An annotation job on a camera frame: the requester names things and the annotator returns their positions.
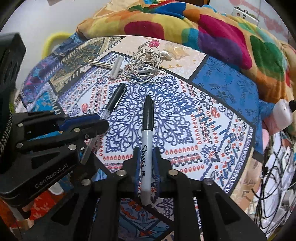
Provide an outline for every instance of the pink bottle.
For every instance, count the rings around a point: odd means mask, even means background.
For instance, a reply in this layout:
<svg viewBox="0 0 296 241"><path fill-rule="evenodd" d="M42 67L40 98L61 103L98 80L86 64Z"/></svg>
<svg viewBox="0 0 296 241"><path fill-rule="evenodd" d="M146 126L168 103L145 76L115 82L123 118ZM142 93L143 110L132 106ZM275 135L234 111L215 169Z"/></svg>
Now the pink bottle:
<svg viewBox="0 0 296 241"><path fill-rule="evenodd" d="M271 115L263 120L266 124L269 134L273 135L291 125L293 120L292 113L295 110L295 100L287 102L285 99L280 99L274 105Z"/></svg>

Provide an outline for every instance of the marker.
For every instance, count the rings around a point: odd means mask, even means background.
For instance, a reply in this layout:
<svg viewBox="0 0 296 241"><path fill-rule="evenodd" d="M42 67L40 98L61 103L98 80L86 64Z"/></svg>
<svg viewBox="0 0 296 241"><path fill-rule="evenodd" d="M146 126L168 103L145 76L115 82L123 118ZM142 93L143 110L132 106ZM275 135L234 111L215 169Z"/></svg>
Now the marker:
<svg viewBox="0 0 296 241"><path fill-rule="evenodd" d="M115 90L114 94L111 96L111 99L109 100L108 104L106 105L105 110L101 114L101 120L105 119L107 120L111 112L117 108L121 98L123 97L127 87L125 83L121 83L117 89ZM85 165L91 152L94 147L94 144L99 139L99 135L89 140L89 143L86 146L86 149L83 152L82 159L80 161L81 164Z"/></svg>
<svg viewBox="0 0 296 241"><path fill-rule="evenodd" d="M143 109L142 154L141 154L141 202L147 206L151 197L152 176L152 135L154 108L150 95L147 95Z"/></svg>

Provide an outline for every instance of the colorful blanket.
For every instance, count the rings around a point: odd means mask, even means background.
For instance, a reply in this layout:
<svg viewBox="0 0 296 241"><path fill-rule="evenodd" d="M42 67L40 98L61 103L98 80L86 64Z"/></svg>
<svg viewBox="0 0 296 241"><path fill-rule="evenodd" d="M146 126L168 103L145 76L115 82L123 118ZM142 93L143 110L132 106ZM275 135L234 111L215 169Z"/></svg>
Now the colorful blanket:
<svg viewBox="0 0 296 241"><path fill-rule="evenodd" d="M140 0L124 10L108 5L79 24L77 33L86 38L140 35L180 43L240 70L257 84L264 101L290 101L296 94L296 51L269 32L208 5L173 0ZM290 132L296 134L294 117Z"/></svg>

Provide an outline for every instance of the white wall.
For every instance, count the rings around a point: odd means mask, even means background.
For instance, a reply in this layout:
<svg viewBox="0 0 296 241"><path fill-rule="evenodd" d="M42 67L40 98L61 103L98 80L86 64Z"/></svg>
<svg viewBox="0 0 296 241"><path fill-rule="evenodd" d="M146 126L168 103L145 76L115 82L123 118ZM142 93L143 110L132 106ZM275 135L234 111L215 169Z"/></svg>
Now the white wall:
<svg viewBox="0 0 296 241"><path fill-rule="evenodd" d="M288 42L288 29L276 11L264 0L210 0L210 5L220 13L232 14L234 6L255 15L258 27L266 29L277 39Z"/></svg>
<svg viewBox="0 0 296 241"><path fill-rule="evenodd" d="M20 87L30 70L41 60L43 45L50 34L60 31L74 33L80 22L90 18L108 2L61 0L50 6L47 0L26 0L16 9L1 31L1 34L20 32L27 48L16 87Z"/></svg>

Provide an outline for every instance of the pen clip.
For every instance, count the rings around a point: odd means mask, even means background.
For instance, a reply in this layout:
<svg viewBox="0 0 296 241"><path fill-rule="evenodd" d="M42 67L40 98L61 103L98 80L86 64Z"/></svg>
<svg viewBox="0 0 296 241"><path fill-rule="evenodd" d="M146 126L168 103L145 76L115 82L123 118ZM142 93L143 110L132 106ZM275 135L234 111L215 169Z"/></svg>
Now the pen clip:
<svg viewBox="0 0 296 241"><path fill-rule="evenodd" d="M114 106L114 110L117 108L117 106L119 105L120 100L122 99L122 97L124 96L125 92L127 90L127 86L125 86L121 96L119 97L118 101L116 102L115 106Z"/></svg>

